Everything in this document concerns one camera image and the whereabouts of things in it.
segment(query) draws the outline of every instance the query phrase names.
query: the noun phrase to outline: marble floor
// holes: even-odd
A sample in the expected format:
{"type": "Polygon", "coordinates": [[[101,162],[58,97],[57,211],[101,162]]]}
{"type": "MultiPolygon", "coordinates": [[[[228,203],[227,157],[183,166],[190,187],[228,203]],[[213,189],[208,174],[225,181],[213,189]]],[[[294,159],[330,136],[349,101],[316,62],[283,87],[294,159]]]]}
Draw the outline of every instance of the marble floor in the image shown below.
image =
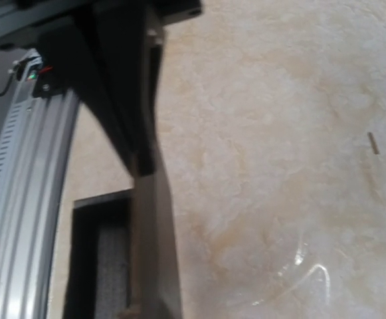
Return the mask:
{"type": "MultiPolygon", "coordinates": [[[[386,318],[386,0],[208,0],[171,26],[158,128],[186,319],[386,318]]],[[[130,179],[86,109],[75,199],[130,179]]]]}

